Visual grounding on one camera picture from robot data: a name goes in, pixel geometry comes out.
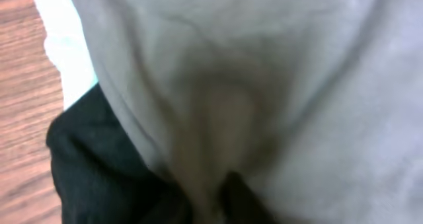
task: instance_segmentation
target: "wood grain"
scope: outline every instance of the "wood grain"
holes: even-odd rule
[[[45,145],[62,111],[33,0],[0,0],[0,223],[61,223]]]

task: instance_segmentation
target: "black fabric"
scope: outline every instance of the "black fabric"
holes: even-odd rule
[[[64,224],[137,223],[170,188],[154,176],[97,85],[47,134]]]

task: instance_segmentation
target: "white cloth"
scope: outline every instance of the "white cloth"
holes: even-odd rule
[[[97,83],[81,21],[71,0],[34,0],[47,32],[44,49],[59,69],[66,110]]]
[[[235,169],[278,219],[423,223],[423,0],[73,2],[124,129],[199,215]]]

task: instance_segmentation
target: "gray cloth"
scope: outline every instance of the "gray cloth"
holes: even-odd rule
[[[423,0],[73,0],[100,85],[197,222],[423,222]]]

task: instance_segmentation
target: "wooden surface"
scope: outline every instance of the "wooden surface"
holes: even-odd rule
[[[46,129],[62,111],[33,0],[0,0],[0,224],[61,223]]]

